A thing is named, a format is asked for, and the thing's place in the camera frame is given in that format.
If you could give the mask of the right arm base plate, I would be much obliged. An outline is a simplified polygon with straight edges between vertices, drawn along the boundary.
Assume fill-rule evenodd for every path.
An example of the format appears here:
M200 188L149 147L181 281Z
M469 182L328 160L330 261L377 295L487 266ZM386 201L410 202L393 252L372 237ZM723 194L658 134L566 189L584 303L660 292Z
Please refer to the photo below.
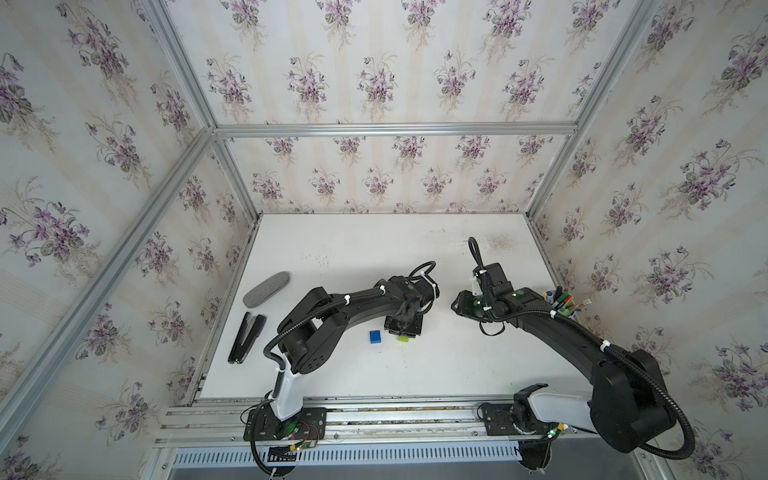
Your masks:
M558 437L564 430L557 422L538 420L531 410L519 403L482 403L477 407L476 414L488 436L523 435L549 440Z

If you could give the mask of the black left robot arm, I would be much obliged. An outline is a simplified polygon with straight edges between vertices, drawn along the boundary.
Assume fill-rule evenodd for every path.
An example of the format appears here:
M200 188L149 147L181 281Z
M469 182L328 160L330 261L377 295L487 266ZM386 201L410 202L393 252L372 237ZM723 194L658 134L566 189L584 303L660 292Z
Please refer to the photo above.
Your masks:
M330 359L347 330L383 319L384 331L391 335L419 336L424 316L440 296L431 277L435 267L434 261L428 261L405 276L381 279L353 293L331 294L322 287L310 290L263 348L263 355L277 364L275 387L267 395L274 416L287 420L302 410L302 378Z

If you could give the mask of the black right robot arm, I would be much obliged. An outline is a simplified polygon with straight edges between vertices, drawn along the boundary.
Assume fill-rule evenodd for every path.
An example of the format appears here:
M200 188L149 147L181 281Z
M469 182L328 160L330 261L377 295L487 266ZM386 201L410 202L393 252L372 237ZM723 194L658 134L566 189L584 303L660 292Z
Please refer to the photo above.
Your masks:
M696 447L693 425L672 398L657 360L640 349L628 351L560 313L534 290L516 289L498 263L483 261L475 238L468 247L479 292L461 291L451 305L480 327L499 323L533 335L587 379L592 393L583 405L591 424L622 453L637 448L668 460L685 460Z

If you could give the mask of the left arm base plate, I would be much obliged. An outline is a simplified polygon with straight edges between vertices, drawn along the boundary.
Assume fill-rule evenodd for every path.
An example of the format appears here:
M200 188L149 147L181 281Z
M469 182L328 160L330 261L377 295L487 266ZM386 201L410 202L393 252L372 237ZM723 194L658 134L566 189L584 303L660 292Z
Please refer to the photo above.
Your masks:
M270 405L261 405L248 411L243 440L316 442L325 436L327 414L326 408L303 408L289 419L279 420Z

